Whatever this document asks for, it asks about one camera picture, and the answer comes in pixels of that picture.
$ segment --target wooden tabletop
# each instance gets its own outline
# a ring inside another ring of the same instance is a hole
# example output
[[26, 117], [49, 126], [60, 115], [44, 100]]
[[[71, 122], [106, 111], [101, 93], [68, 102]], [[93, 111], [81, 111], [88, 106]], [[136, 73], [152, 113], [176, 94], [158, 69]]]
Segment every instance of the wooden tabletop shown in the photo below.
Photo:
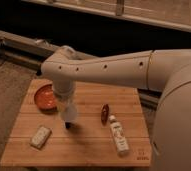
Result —
[[[74, 101], [79, 112], [74, 126], [65, 129], [57, 112], [43, 114], [34, 104], [38, 88], [50, 83], [31, 82], [1, 159], [1, 166], [149, 166], [151, 146], [139, 101], [133, 88], [100, 84], [76, 83]], [[101, 124], [101, 109], [110, 106], [110, 113], [121, 122], [130, 146], [130, 154], [119, 157], [109, 124]], [[52, 130], [42, 150], [29, 145], [40, 125]]]

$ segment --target white bottle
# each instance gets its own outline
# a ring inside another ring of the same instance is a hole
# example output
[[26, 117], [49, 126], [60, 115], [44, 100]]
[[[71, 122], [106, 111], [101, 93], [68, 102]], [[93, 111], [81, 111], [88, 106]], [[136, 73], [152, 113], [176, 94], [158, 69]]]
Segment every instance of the white bottle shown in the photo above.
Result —
[[119, 122], [117, 122], [114, 115], [109, 117], [110, 128], [112, 131], [112, 135], [117, 147], [118, 154], [120, 156], [126, 155], [129, 153], [129, 146], [127, 140], [123, 134], [122, 126]]

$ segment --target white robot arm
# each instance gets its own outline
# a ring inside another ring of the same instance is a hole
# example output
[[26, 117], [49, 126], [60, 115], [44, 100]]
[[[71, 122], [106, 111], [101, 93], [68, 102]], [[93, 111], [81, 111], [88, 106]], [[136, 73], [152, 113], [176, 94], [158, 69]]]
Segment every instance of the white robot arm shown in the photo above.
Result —
[[152, 171], [191, 170], [191, 50], [146, 51], [78, 60], [63, 46], [42, 64], [59, 99], [74, 92], [74, 81], [160, 91], [152, 140]]

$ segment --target floor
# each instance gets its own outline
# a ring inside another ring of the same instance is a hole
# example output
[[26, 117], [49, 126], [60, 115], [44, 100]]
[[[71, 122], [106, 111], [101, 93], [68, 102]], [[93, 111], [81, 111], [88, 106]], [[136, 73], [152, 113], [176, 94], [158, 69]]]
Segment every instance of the floor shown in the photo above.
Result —
[[[13, 123], [16, 119], [19, 111], [22, 99], [28, 89], [30, 81], [36, 77], [35, 70], [28, 69], [26, 67], [16, 65], [10, 62], [0, 59], [0, 158], [3, 153], [7, 138], [12, 129]], [[143, 107], [147, 126], [149, 129], [150, 136], [152, 135], [152, 127], [155, 111], [146, 107]], [[27, 168], [1, 168], [0, 171], [27, 171]], [[97, 171], [100, 168], [67, 168], [67, 169], [46, 169], [40, 168], [39, 171], [51, 171], [51, 170], [87, 170]], [[128, 169], [123, 170], [135, 170], [135, 171], [147, 171], [146, 168], [141, 169]]]

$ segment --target red object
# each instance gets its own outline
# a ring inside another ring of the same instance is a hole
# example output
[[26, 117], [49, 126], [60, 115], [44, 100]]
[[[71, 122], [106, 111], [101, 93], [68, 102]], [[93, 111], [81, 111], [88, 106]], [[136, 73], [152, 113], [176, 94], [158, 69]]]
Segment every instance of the red object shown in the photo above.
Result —
[[51, 110], [56, 108], [55, 96], [53, 94], [52, 85], [47, 84], [37, 90], [34, 96], [37, 107], [41, 110]]

